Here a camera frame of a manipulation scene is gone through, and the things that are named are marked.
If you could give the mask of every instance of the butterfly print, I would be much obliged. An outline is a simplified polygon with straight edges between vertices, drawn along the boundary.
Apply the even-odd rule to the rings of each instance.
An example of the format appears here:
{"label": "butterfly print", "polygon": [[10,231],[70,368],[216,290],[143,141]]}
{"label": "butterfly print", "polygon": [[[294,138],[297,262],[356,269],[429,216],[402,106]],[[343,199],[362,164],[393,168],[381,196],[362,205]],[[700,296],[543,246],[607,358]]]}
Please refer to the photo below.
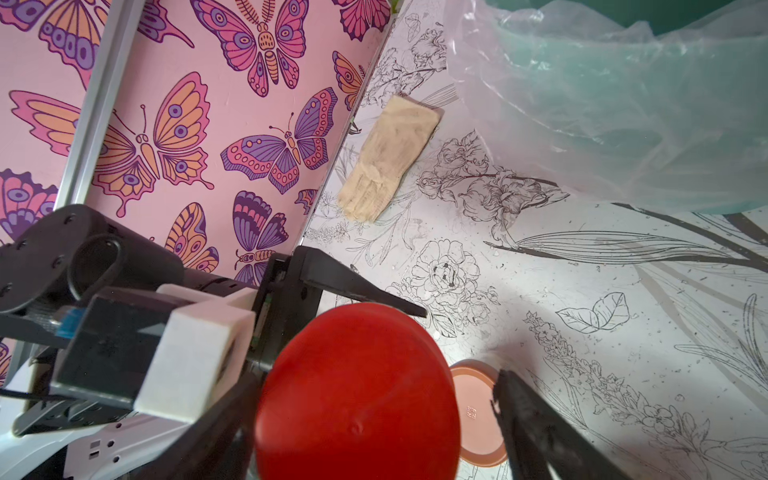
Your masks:
{"label": "butterfly print", "polygon": [[237,241],[246,251],[240,255],[240,249],[235,250],[235,270],[238,263],[246,264],[237,272],[235,280],[259,286],[266,272],[266,264],[275,253],[269,249],[288,240],[288,233],[283,227],[286,223],[285,214],[274,214],[272,218],[270,215],[272,207],[254,192],[243,190],[235,196],[232,224]]}
{"label": "butterfly print", "polygon": [[165,248],[181,258],[186,268],[210,273],[219,265],[219,252],[213,247],[205,248],[207,241],[203,207],[192,203],[176,218],[165,240]]}
{"label": "butterfly print", "polygon": [[32,181],[32,175],[21,175],[10,169],[0,172],[0,227],[14,241],[35,222],[53,211],[58,188]]}
{"label": "butterfly print", "polygon": [[11,350],[7,345],[0,342],[0,386],[5,384],[5,378],[8,376],[8,368],[11,366]]}
{"label": "butterfly print", "polygon": [[[129,200],[139,200],[153,191],[155,181],[160,178],[173,185],[201,182],[209,190],[214,188],[201,177],[208,157],[199,146],[208,125],[210,104],[205,101],[206,93],[207,86],[197,72],[179,80],[157,111],[151,143],[145,133],[144,105],[141,105],[144,131],[140,134],[135,134],[114,114],[119,125],[134,136],[134,141],[113,124],[109,125],[92,183],[104,194],[120,198],[118,217],[125,216]],[[68,155],[80,109],[28,91],[12,91],[10,96],[17,106],[13,114],[34,127],[32,135],[51,145],[55,153]]]}
{"label": "butterfly print", "polygon": [[[110,6],[107,0],[101,3],[106,8]],[[61,56],[65,65],[78,71],[87,88],[101,44],[101,32],[107,22],[107,10],[96,5],[96,0],[0,0],[0,22],[30,31],[51,7],[51,13],[41,23],[38,37],[48,43],[48,50]],[[168,21],[167,13],[160,0],[148,0],[138,31],[158,43],[165,35],[178,37],[194,48],[192,41]]]}
{"label": "butterfly print", "polygon": [[336,71],[336,81],[339,82],[339,88],[347,94],[344,103],[349,111],[352,111],[352,107],[357,101],[357,95],[360,93],[360,88],[362,88],[362,80],[366,76],[362,66],[358,65],[357,68],[359,68],[359,72],[355,70],[344,55],[341,55],[338,51],[333,52],[333,70]]}
{"label": "butterfly print", "polygon": [[312,205],[315,203],[315,197],[317,196],[317,190],[307,189],[299,192],[298,198],[296,198],[295,204],[301,204],[304,206],[304,214],[309,215],[312,210]]}
{"label": "butterfly print", "polygon": [[386,0],[333,0],[341,7],[341,24],[350,40],[362,37],[369,28],[384,31],[389,23],[389,3]]}
{"label": "butterfly print", "polygon": [[299,181],[302,161],[310,170],[328,161],[328,146],[323,137],[333,127],[335,105],[336,94],[332,88],[317,92],[299,113],[293,133],[288,130],[283,132],[283,138],[254,135],[236,141],[221,152],[224,168],[239,170],[251,180],[269,175],[272,185],[281,194],[286,193]]}
{"label": "butterfly print", "polygon": [[237,0],[246,19],[254,24],[258,39],[235,12],[214,0],[190,0],[197,20],[221,42],[227,64],[235,71],[248,71],[248,85],[260,97],[270,93],[270,83],[277,85],[278,70],[288,88],[299,84],[299,65],[293,60],[304,56],[304,18],[309,0],[286,0],[275,21],[275,35],[268,22],[274,16],[274,0],[263,0],[261,19],[249,0]]}

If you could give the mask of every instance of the red bowl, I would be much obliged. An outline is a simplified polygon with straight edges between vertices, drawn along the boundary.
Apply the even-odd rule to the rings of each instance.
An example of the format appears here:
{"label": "red bowl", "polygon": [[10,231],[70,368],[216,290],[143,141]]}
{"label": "red bowl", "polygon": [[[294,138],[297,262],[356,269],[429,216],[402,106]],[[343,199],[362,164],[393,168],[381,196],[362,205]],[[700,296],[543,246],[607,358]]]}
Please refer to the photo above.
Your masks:
{"label": "red bowl", "polygon": [[263,480],[453,480],[460,451],[448,364],[399,310],[340,306],[278,356],[256,417]]}

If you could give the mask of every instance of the clear plastic sheet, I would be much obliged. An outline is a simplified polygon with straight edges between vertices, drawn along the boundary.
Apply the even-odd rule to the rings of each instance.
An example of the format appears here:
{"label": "clear plastic sheet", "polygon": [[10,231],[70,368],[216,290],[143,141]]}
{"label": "clear plastic sheet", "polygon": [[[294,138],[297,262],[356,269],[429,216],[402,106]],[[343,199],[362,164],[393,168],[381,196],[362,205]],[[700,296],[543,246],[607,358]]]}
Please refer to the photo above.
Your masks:
{"label": "clear plastic sheet", "polygon": [[445,7],[448,70],[494,162],[667,212],[768,204],[768,1],[655,37],[588,7]]}

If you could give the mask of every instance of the cloth glove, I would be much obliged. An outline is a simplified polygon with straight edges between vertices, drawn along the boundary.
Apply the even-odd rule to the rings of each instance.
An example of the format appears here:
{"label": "cloth glove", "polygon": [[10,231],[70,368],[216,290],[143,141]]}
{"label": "cloth glove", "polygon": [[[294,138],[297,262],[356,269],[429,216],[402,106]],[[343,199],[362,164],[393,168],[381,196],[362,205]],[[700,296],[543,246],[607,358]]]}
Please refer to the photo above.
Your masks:
{"label": "cloth glove", "polygon": [[439,122],[440,115],[427,107],[397,95],[389,99],[339,192],[339,206],[347,218],[362,222],[379,218]]}

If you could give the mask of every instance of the white floral tabletop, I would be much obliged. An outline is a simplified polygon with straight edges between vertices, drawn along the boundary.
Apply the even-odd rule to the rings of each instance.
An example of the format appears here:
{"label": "white floral tabletop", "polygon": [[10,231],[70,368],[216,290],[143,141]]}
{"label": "white floral tabletop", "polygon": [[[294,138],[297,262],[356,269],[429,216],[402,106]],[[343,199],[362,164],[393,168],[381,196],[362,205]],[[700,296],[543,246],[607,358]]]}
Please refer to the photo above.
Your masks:
{"label": "white floral tabletop", "polygon": [[[667,216],[495,166],[441,17],[442,0],[404,7],[303,244],[427,307],[449,363],[503,348],[633,478],[768,480],[768,210]],[[442,122],[385,213],[350,222],[336,194],[395,93]],[[462,463],[457,478],[510,477]]]}

